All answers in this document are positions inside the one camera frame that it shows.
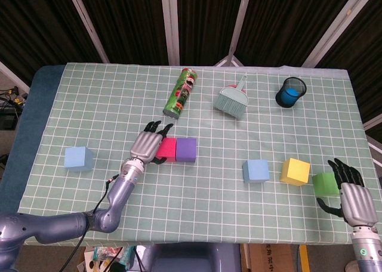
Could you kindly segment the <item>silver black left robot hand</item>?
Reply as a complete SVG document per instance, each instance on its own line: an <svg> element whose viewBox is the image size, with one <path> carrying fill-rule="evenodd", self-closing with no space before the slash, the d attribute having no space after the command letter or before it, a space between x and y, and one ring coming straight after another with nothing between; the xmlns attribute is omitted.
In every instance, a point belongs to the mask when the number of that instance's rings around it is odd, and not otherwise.
<svg viewBox="0 0 382 272"><path fill-rule="evenodd" d="M131 150L130 158L139 159L144 165L155 163L161 165L167 161L167 157L156 157L163 139L167 136L168 131L174 126L169 123L162 130L156 131L161 124L161 120L149 122L144 130L139 133Z"/></svg>

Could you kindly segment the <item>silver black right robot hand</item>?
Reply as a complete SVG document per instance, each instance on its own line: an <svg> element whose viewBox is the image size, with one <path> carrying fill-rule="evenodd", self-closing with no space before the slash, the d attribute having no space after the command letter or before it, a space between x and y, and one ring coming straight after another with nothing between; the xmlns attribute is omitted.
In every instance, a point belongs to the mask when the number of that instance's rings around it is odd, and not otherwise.
<svg viewBox="0 0 382 272"><path fill-rule="evenodd" d="M318 197L319 207L328 214L342 218L351 227L373 227L378 216L370 191L365 187L361 173L340 159L328 161L339 189L339 208L333 208Z"/></svg>

